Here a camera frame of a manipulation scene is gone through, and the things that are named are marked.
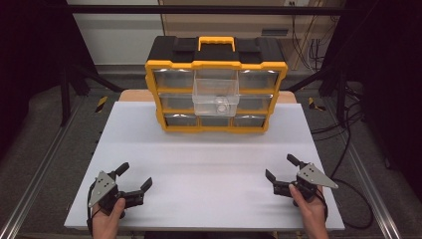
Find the yellow storage case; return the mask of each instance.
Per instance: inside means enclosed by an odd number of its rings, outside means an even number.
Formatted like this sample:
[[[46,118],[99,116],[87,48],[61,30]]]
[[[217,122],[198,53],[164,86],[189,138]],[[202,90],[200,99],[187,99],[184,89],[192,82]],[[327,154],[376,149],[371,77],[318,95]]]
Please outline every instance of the yellow storage case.
[[[274,38],[162,36],[145,69],[163,130],[265,132],[288,66]]]

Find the hand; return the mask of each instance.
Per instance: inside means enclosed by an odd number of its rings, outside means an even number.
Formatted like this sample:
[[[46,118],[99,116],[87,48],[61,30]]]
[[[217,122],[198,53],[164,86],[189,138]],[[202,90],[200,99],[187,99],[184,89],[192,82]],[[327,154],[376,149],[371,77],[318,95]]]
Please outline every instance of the hand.
[[[94,239],[115,239],[118,231],[120,214],[124,210],[125,200],[120,198],[114,205],[109,216],[102,213],[98,204],[94,205],[93,213],[93,238]]]
[[[316,197],[312,201],[306,202],[302,194],[292,184],[289,185],[289,190],[292,197],[298,203],[301,209],[302,220],[304,222],[305,230],[311,239],[325,239],[328,238],[328,234],[325,228],[325,215],[324,205]]]

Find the transparent drawer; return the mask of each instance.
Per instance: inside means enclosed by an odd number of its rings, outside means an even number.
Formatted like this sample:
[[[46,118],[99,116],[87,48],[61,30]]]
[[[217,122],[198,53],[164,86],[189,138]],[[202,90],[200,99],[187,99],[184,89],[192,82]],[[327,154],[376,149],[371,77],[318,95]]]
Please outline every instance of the transparent drawer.
[[[200,117],[202,126],[229,126],[230,118]]]
[[[196,71],[192,101],[197,116],[233,117],[239,103],[237,71]]]
[[[196,126],[196,115],[165,114],[168,126]]]
[[[192,88],[194,73],[183,69],[159,69],[154,71],[158,88]]]
[[[267,111],[273,95],[241,95],[238,110]]]
[[[192,94],[158,94],[164,109],[189,110],[193,109]]]
[[[233,118],[233,126],[238,127],[262,127],[265,122],[264,115],[236,115]]]
[[[240,89],[273,89],[279,72],[275,71],[239,71]]]

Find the yellow tool handle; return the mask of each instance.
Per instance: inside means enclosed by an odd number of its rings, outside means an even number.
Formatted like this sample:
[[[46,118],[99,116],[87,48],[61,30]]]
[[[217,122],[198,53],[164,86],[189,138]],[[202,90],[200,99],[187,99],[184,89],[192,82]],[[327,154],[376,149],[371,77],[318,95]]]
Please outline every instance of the yellow tool handle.
[[[232,50],[235,52],[234,37],[199,37],[198,51],[201,51],[202,44],[231,44]]]

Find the white table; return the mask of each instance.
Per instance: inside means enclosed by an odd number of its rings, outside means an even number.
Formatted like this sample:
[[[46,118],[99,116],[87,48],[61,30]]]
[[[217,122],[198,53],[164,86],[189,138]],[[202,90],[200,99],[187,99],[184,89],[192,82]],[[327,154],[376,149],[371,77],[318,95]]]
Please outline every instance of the white table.
[[[302,229],[293,199],[273,194],[268,168],[278,180],[299,171],[288,153],[322,170],[299,104],[279,104],[266,133],[169,133],[155,118],[155,104],[117,102],[75,198],[66,227],[87,229],[87,195],[100,170],[128,162],[116,182],[119,190],[138,190],[152,177],[144,204],[129,208],[121,230],[285,231]],[[342,230],[330,189],[328,230]]]

